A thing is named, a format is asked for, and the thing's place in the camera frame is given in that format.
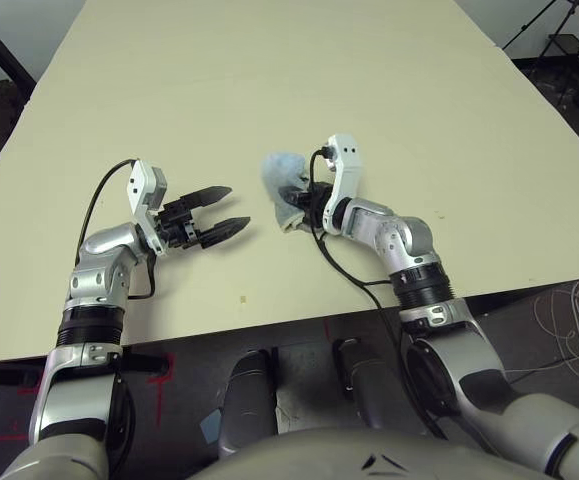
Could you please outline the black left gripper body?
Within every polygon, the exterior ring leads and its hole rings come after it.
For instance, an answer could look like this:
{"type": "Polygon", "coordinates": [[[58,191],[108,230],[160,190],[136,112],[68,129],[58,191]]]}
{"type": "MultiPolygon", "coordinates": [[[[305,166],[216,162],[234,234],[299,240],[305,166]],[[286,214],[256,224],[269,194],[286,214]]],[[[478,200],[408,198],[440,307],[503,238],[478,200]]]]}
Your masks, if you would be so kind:
{"type": "Polygon", "coordinates": [[[156,231],[168,248],[203,247],[192,215],[192,210],[202,205],[200,196],[181,196],[162,207],[156,215],[156,231]]]}

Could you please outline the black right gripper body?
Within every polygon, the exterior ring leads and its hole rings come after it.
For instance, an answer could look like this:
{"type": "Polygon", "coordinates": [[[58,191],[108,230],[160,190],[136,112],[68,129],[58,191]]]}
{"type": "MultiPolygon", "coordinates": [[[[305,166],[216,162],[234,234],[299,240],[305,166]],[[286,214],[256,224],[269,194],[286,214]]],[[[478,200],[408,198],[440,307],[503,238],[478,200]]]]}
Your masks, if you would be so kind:
{"type": "Polygon", "coordinates": [[[312,190],[300,190],[296,205],[304,212],[303,222],[308,227],[322,228],[324,209],[332,193],[329,183],[315,183],[312,190]]]}

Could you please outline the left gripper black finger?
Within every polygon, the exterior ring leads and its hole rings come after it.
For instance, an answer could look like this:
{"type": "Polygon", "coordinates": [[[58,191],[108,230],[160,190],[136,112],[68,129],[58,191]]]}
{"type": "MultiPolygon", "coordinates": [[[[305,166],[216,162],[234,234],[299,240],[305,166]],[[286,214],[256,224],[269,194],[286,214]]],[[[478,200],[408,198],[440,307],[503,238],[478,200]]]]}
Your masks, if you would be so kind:
{"type": "Polygon", "coordinates": [[[243,230],[250,222],[250,217],[234,217],[221,221],[210,229],[202,231],[199,234],[199,244],[202,249],[207,249],[224,242],[241,230],[243,230]]]}
{"type": "Polygon", "coordinates": [[[232,192],[228,186],[210,186],[180,197],[185,209],[206,207],[219,202],[232,192]]]}

